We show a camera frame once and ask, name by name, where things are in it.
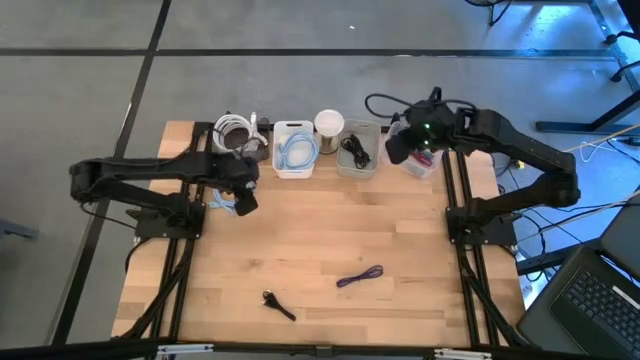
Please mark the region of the black aluminium frame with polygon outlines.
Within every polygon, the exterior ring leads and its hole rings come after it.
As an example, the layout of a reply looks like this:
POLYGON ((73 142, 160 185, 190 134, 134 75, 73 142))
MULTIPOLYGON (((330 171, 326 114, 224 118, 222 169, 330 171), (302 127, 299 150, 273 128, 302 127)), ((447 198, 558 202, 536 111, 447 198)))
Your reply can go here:
POLYGON ((256 211, 208 210, 202 234, 145 238, 129 266, 115 335, 5 349, 0 360, 125 360, 201 352, 614 360, 489 343, 445 213, 449 170, 419 183, 260 178, 256 211))

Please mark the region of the light grey plastic bin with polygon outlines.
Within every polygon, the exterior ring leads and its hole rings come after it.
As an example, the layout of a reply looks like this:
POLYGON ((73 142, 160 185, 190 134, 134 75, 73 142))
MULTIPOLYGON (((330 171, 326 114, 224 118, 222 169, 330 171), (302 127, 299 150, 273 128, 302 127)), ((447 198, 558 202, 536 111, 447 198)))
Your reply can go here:
POLYGON ((371 178, 378 167, 381 126, 370 121, 346 120, 339 139, 343 141, 351 135, 354 135, 359 140, 364 152, 369 155, 371 161, 359 169, 356 166, 353 153, 339 145, 336 160, 338 174, 343 177, 357 179, 371 178))

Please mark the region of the black chair base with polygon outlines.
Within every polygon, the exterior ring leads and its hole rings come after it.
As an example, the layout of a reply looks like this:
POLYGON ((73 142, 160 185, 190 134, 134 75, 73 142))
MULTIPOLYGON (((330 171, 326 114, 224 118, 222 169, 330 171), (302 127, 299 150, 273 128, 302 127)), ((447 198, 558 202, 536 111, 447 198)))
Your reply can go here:
POLYGON ((634 62, 628 63, 628 64, 622 64, 621 61, 623 60, 623 53, 616 48, 617 45, 617 41, 619 38, 621 37, 626 37, 626 38, 630 38, 633 40, 637 40, 638 42, 640 42, 640 33, 636 30, 633 31, 620 31, 616 34, 609 34, 605 37, 603 44, 607 45, 608 47, 613 47, 613 51, 614 51, 614 55, 616 57, 616 60, 618 61, 620 67, 619 69, 610 77, 610 80, 612 82, 618 83, 622 80, 622 77, 624 75, 624 72, 626 70, 631 70, 633 68, 636 68, 638 66, 640 66, 640 59, 636 60, 634 62))

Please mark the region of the grey metal foot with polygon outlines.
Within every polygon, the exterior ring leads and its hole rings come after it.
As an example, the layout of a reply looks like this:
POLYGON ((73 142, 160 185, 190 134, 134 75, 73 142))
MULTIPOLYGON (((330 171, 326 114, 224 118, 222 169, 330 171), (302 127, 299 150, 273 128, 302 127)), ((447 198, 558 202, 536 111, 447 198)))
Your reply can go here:
POLYGON ((16 235, 22 238, 33 239, 37 236, 38 231, 5 219, 0 218, 0 240, 4 236, 16 235))

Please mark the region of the clear plastic bin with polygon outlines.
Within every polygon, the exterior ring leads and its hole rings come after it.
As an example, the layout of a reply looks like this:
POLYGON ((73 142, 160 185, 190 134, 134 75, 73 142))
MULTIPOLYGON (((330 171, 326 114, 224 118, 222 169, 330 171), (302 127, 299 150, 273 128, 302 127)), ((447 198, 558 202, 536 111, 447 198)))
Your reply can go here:
MULTIPOLYGON (((385 141, 387 141, 391 135, 394 135, 407 127, 408 123, 404 120, 392 122, 385 137, 385 141)), ((405 161, 399 164, 399 166, 403 171, 418 179, 426 179, 439 168, 442 155, 442 151, 432 152, 431 150, 411 153, 405 161)))

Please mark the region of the white plastic bin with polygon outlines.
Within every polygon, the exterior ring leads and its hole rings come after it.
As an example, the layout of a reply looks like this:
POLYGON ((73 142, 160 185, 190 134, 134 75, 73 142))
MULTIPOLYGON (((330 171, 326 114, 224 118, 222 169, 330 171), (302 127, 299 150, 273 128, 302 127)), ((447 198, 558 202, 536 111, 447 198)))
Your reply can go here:
POLYGON ((319 155, 310 121, 280 121, 272 132, 272 167, 281 179, 308 179, 319 155))

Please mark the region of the translucent dark grey bin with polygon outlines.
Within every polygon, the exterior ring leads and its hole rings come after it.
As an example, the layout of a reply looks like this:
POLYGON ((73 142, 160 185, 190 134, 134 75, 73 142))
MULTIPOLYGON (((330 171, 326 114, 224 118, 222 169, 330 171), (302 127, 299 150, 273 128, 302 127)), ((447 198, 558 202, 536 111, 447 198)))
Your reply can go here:
POLYGON ((269 141, 259 129, 255 112, 249 118, 238 114, 223 115, 213 124, 212 139, 218 153, 253 157, 257 162, 269 158, 269 141))

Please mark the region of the black office desk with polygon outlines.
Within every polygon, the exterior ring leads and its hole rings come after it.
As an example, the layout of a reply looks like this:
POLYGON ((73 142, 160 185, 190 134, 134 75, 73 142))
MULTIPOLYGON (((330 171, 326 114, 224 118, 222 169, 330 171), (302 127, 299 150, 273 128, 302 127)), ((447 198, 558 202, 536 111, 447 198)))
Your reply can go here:
POLYGON ((640 90, 634 91, 596 120, 589 123, 538 121, 535 129, 544 133, 614 135, 625 130, 617 122, 640 108, 640 90))

